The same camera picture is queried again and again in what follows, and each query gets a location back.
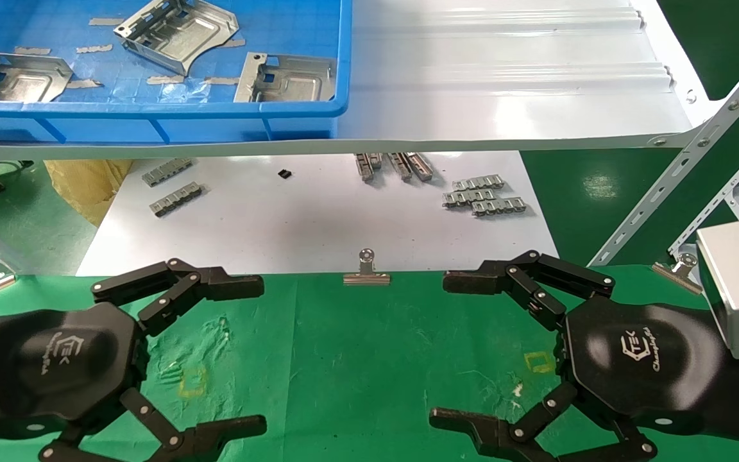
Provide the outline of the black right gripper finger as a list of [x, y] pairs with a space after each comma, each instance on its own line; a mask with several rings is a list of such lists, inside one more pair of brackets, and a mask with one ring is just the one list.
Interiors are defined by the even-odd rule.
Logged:
[[607, 275], [536, 250], [509, 261], [485, 260], [475, 270], [448, 270], [443, 275], [447, 293], [505, 293], [548, 331], [562, 330], [566, 307], [546, 287], [587, 300], [595, 295], [611, 296], [614, 286]]
[[577, 386], [564, 382], [552, 389], [516, 423], [495, 415], [446, 407], [429, 412], [434, 428], [466, 434], [481, 456], [508, 461], [649, 461], [658, 448], [629, 419], [615, 420], [610, 429], [618, 442], [555, 456], [536, 441], [537, 436], [578, 400]]

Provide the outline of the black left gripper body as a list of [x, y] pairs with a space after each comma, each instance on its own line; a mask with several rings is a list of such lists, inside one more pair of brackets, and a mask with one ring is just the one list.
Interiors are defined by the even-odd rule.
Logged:
[[102, 431], [125, 413], [119, 397], [140, 389], [148, 362], [140, 325], [109, 302], [0, 316], [0, 439]]

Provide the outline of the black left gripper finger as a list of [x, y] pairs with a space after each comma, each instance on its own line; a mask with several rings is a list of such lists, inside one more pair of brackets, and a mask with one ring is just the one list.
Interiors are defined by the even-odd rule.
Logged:
[[[127, 389], [119, 401], [160, 443], [148, 461], [217, 461], [230, 441], [254, 438], [267, 431], [263, 415], [198, 423], [179, 431], [138, 389]], [[65, 428], [59, 438], [53, 439], [39, 452], [39, 460], [115, 461], [115, 458], [80, 449], [84, 435], [82, 428]]]
[[194, 267], [171, 259], [101, 280], [92, 286], [95, 302], [123, 306], [156, 296], [138, 313], [147, 336], [158, 336], [203, 300], [228, 301], [264, 295], [260, 275], [231, 276], [223, 267]]

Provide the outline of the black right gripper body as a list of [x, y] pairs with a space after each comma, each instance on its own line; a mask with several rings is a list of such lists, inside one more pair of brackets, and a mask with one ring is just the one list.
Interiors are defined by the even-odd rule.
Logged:
[[710, 312], [592, 298], [566, 315], [564, 375], [599, 426], [701, 431], [728, 351]]

